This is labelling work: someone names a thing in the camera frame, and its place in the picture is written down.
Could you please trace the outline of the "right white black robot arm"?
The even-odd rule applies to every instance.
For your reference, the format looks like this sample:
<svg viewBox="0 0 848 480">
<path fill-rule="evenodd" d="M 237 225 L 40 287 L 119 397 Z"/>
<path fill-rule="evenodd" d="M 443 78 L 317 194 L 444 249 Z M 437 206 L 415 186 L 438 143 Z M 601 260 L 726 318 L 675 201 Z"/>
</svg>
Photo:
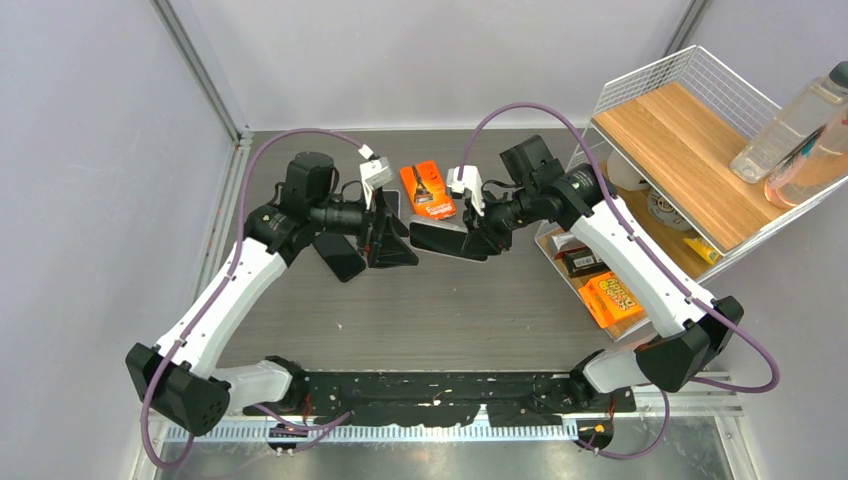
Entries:
<svg viewBox="0 0 848 480">
<path fill-rule="evenodd" d="M 596 410 L 612 391 L 637 384 L 677 392 L 724 350 L 730 327 L 744 315 L 742 305 L 732 296 L 715 297 L 683 272 L 621 198 L 605 199 L 603 175 L 587 164 L 565 170 L 538 135 L 502 152 L 501 159 L 518 186 L 510 196 L 484 191 L 472 166 L 447 174 L 448 191 L 466 203 L 464 253 L 498 255 L 507 250 L 513 231 L 555 222 L 600 257 L 656 331 L 641 344 L 603 350 L 581 362 L 570 385 L 577 406 Z"/>
</svg>

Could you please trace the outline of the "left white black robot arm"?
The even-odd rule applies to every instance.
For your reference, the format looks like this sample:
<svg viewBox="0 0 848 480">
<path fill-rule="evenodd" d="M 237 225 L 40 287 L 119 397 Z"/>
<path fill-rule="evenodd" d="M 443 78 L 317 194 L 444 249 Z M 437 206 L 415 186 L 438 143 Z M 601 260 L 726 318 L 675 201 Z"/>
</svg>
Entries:
<svg viewBox="0 0 848 480">
<path fill-rule="evenodd" d="M 203 436 L 226 414 L 254 404 L 270 402 L 284 414 L 305 405 L 307 389 L 283 360 L 226 369 L 217 364 L 264 291 L 322 234 L 355 237 L 353 254 L 370 268 L 418 264 L 404 241 L 409 230 L 385 198 L 383 188 L 393 178 L 388 160 L 372 156 L 359 173 L 361 196 L 346 200 L 335 191 L 338 173 L 330 156 L 295 156 L 272 200 L 245 217 L 230 254 L 190 309 L 154 345 L 138 343 L 127 354 L 145 407 Z"/>
</svg>

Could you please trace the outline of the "orange razor box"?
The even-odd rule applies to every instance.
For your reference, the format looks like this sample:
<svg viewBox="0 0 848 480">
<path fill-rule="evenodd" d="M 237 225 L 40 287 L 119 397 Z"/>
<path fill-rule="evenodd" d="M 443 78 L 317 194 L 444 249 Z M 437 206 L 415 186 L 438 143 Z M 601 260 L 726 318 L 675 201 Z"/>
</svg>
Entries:
<svg viewBox="0 0 848 480">
<path fill-rule="evenodd" d="M 435 161 L 406 166 L 399 173 L 414 214 L 434 220 L 444 220 L 456 214 L 453 199 Z"/>
</svg>

